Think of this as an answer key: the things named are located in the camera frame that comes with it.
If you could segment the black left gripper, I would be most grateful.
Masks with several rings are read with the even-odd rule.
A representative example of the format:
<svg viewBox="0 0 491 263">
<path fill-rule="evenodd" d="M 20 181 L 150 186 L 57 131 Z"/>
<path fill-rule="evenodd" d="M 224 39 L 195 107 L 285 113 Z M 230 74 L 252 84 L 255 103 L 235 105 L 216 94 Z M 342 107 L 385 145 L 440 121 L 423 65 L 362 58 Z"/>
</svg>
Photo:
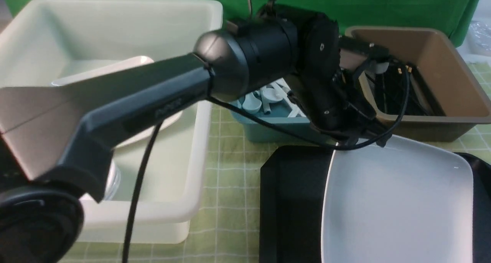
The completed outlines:
<svg viewBox="0 0 491 263">
<path fill-rule="evenodd" d="M 391 131 L 377 120 L 354 80 L 343 80 L 337 21 L 323 12 L 284 4 L 266 4 L 265 16 L 291 22 L 297 30 L 298 58 L 284 79 L 312 128 L 349 147 L 359 138 L 384 147 Z"/>
</svg>

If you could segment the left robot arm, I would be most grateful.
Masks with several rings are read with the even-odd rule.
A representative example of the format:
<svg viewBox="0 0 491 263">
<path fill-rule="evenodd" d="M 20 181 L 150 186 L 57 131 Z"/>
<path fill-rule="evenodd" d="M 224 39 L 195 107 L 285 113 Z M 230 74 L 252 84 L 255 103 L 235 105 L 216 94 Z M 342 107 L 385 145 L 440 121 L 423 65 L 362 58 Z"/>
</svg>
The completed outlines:
<svg viewBox="0 0 491 263">
<path fill-rule="evenodd" d="M 84 224 L 80 198 L 105 197 L 114 148 L 146 129 L 146 146 L 130 202 L 122 262 L 129 259 L 137 203 L 163 121 L 203 100 L 292 135 L 230 102 L 283 78 L 287 98 L 312 127 L 352 151 L 385 146 L 394 127 L 377 120 L 354 80 L 369 54 L 343 79 L 336 20 L 269 0 L 247 20 L 204 33 L 187 55 L 57 88 L 1 89 L 1 262 L 56 263 Z"/>
</svg>

